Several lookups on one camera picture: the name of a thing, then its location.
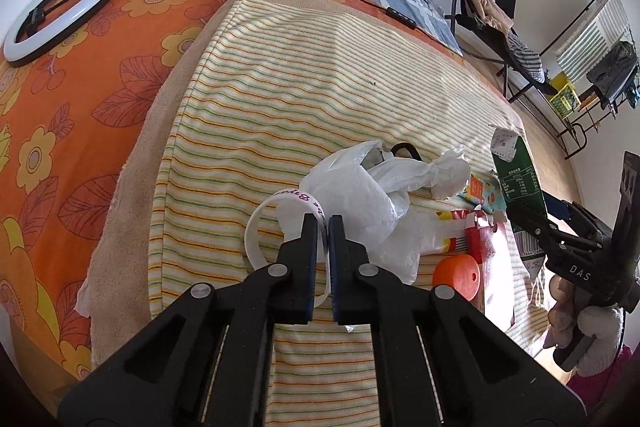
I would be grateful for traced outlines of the green carton box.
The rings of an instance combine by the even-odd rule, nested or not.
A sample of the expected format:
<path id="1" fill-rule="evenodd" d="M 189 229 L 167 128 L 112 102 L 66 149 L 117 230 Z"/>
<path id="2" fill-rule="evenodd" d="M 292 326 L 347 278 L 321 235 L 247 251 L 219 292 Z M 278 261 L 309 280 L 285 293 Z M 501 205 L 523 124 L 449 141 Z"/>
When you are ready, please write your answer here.
<path id="1" fill-rule="evenodd" d="M 535 215 L 547 218 L 540 183 L 525 140 L 511 129 L 496 128 L 490 142 L 490 151 L 501 191 L 506 202 L 506 211 L 516 204 L 533 210 Z M 538 277 L 546 254 L 538 239 L 509 217 L 521 262 L 533 280 Z"/>

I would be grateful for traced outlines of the orange fruit print tube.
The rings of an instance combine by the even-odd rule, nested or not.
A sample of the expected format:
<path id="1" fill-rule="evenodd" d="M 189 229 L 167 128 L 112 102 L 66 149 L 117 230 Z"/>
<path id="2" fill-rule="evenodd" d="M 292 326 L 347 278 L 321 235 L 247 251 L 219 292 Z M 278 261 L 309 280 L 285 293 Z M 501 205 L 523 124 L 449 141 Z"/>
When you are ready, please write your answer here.
<path id="1" fill-rule="evenodd" d="M 506 210 L 506 200 L 500 183 L 494 176 L 477 176 L 471 173 L 459 196 L 474 207 L 480 206 L 486 213 Z"/>

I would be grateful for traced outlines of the white plastic bag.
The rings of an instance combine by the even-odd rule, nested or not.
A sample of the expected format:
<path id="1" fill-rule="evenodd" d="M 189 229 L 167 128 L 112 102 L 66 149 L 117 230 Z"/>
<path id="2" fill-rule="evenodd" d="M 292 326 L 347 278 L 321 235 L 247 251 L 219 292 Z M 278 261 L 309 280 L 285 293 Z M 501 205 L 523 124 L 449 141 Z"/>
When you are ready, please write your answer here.
<path id="1" fill-rule="evenodd" d="M 428 162 L 395 157 L 381 141 L 368 141 L 322 159 L 298 189 L 312 196 L 326 217 L 342 216 L 346 237 L 366 247 L 371 262 L 411 284 L 421 254 L 434 242 L 426 231 L 431 219 L 411 207 L 409 194 L 424 188 L 431 198 L 447 199 L 460 193 L 470 176 L 461 146 Z"/>

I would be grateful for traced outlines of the white tape roll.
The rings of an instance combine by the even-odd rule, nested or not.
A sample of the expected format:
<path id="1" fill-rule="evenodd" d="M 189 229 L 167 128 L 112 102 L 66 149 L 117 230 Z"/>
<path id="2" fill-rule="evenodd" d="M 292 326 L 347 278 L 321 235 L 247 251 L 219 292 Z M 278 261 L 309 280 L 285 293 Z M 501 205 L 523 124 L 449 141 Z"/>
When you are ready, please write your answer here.
<path id="1" fill-rule="evenodd" d="M 267 251 L 276 248 L 277 239 L 283 243 L 300 236 L 307 213 L 316 218 L 318 225 L 317 267 L 324 265 L 329 272 L 326 213 L 314 195 L 300 188 L 272 194 L 250 215 L 244 232 L 244 251 L 255 271 L 274 259 Z"/>

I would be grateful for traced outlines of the white fluffy cloth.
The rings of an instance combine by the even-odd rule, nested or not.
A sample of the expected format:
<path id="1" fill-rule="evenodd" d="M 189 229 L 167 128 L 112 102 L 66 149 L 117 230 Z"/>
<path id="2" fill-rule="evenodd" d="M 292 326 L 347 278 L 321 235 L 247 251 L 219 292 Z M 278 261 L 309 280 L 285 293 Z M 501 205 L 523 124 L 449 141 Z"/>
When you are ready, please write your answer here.
<path id="1" fill-rule="evenodd" d="M 549 283 L 555 305 L 548 313 L 548 332 L 544 349 L 566 348 L 573 338 L 574 327 L 593 342 L 576 363 L 580 377 L 596 376 L 608 369 L 617 359 L 617 347 L 622 338 L 623 311 L 617 307 L 589 306 L 577 311 L 575 286 L 553 275 Z"/>

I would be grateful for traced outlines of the orange round cap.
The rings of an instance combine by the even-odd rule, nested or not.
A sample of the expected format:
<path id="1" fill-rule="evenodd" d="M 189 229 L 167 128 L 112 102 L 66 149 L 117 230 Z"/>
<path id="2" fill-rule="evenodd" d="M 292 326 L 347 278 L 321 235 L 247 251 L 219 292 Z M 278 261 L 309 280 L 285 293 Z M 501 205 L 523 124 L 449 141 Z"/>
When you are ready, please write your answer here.
<path id="1" fill-rule="evenodd" d="M 442 259 L 432 277 L 432 286 L 439 285 L 450 286 L 466 300 L 472 301 L 480 290 L 480 266 L 467 254 Z"/>

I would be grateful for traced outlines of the beige blanket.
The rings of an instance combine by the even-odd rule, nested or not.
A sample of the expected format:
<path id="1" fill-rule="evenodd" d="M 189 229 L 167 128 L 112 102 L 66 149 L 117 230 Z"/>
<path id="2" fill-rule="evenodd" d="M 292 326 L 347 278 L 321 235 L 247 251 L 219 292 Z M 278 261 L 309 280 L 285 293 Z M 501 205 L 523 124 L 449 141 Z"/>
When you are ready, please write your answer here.
<path id="1" fill-rule="evenodd" d="M 84 295 L 91 320 L 91 354 L 94 364 L 105 362 L 151 320 L 149 245 L 160 162 L 186 86 L 194 78 L 196 66 L 216 28 L 231 8 L 232 1 L 235 0 L 228 0 L 218 10 L 169 74 L 120 173 L 102 237 L 91 256 Z M 401 31 L 411 40 L 435 49 L 389 23 L 331 0 L 264 1 L 282 3 L 293 8 L 356 15 L 369 24 Z M 438 52 L 454 60 L 448 54 Z M 480 74 L 472 73 L 488 83 Z"/>

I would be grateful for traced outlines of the black metal rack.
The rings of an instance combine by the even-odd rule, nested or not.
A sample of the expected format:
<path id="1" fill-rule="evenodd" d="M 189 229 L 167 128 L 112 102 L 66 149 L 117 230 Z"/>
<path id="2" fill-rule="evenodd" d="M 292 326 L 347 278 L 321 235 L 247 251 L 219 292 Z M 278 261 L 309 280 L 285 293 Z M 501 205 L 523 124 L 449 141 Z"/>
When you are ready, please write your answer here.
<path id="1" fill-rule="evenodd" d="M 547 46 L 561 86 L 548 98 L 562 128 L 554 137 L 566 160 L 625 106 L 639 107 L 639 45 L 622 0 L 590 0 Z"/>

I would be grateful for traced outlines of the yellow green crate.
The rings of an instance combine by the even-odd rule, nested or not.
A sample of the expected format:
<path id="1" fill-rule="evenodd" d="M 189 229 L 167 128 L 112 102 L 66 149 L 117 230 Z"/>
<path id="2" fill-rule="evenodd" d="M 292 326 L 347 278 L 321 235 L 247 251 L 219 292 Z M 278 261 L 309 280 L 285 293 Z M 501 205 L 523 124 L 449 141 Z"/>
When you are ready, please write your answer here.
<path id="1" fill-rule="evenodd" d="M 558 93 L 549 96 L 549 104 L 559 118 L 570 118 L 580 105 L 574 84 L 568 79 L 564 72 L 559 72 L 558 75 L 553 77 L 550 84 Z"/>

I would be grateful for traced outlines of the dark hanging clothes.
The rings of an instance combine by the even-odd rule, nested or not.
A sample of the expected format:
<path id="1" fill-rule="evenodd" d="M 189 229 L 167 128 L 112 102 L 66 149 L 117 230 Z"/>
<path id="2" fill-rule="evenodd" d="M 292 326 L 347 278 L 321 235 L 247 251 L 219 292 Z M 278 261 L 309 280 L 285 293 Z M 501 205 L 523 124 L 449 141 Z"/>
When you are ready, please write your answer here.
<path id="1" fill-rule="evenodd" d="M 588 81 L 600 100 L 602 109 L 617 112 L 617 98 L 623 94 L 632 108 L 639 101 L 636 76 L 639 70 L 638 55 L 631 42 L 616 42 L 608 54 L 587 74 Z"/>

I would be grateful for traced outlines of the green striped hanging towel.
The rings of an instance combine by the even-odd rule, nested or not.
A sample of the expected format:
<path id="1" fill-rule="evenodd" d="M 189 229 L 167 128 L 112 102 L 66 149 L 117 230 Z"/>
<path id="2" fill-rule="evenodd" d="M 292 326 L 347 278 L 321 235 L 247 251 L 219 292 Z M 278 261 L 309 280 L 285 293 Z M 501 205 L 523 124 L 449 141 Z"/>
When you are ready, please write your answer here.
<path id="1" fill-rule="evenodd" d="M 572 83 L 579 82 L 628 28 L 622 0 L 594 0 L 553 51 L 556 64 Z"/>

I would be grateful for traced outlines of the clothes on chair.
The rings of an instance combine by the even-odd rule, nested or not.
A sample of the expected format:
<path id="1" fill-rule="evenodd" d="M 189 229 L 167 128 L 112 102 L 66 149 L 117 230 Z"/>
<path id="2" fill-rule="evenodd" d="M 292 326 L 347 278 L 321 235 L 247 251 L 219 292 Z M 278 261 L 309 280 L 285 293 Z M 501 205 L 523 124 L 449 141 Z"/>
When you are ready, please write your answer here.
<path id="1" fill-rule="evenodd" d="M 514 21 L 495 0 L 464 0 L 464 6 L 475 28 L 506 54 L 514 69 L 533 83 L 543 84 L 546 81 L 539 54 L 518 36 Z"/>

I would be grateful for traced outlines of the orange floral bedsheet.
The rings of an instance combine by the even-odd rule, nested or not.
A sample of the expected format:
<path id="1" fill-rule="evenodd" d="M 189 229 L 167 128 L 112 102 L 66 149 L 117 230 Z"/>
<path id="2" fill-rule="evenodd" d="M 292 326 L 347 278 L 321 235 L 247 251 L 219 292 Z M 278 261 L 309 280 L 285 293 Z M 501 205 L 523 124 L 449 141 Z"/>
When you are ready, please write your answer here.
<path id="1" fill-rule="evenodd" d="M 1 69 L 1 303 L 26 372 L 80 381 L 77 291 L 158 91 L 227 0 L 108 0 L 37 60 Z M 331 0 L 382 20 L 367 0 Z"/>

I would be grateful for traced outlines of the black folding chair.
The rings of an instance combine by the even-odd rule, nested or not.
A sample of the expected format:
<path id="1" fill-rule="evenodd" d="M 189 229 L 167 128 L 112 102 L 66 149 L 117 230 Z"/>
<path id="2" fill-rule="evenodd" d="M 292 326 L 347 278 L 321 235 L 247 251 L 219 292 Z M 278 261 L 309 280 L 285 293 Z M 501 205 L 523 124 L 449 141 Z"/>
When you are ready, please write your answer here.
<path id="1" fill-rule="evenodd" d="M 481 55 L 479 59 L 501 66 L 498 76 L 503 79 L 503 94 L 510 89 L 509 72 L 517 72 L 525 80 L 525 86 L 509 96 L 511 102 L 530 89 L 555 96 L 558 89 L 550 83 L 540 54 L 525 44 L 515 30 L 515 5 L 516 0 L 451 0 L 446 20 L 451 30 L 461 27 L 472 32 L 494 52 L 494 58 Z"/>

